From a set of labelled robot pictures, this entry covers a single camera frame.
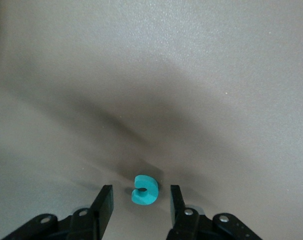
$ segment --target turquoise number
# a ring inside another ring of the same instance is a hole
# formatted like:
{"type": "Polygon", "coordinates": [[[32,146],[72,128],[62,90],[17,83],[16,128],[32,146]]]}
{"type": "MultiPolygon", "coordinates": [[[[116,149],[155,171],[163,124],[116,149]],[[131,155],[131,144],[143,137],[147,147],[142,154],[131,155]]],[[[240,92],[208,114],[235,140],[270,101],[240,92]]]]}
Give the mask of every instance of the turquoise number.
{"type": "Polygon", "coordinates": [[[149,205],[156,201],[158,197],[158,184],[155,179],[146,175],[135,177],[135,190],[131,193],[131,200],[135,204],[149,205]]]}

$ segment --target gray surface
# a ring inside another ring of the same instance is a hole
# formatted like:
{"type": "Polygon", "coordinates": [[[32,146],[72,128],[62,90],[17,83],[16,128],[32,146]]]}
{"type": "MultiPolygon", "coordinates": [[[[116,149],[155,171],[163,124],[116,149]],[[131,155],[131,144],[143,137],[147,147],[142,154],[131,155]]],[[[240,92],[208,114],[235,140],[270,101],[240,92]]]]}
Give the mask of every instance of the gray surface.
{"type": "Polygon", "coordinates": [[[104,239],[165,239],[180,184],[303,240],[303,1],[1,1],[0,238],[104,184],[104,239]],[[153,205],[131,202],[139,173],[153,205]]]}

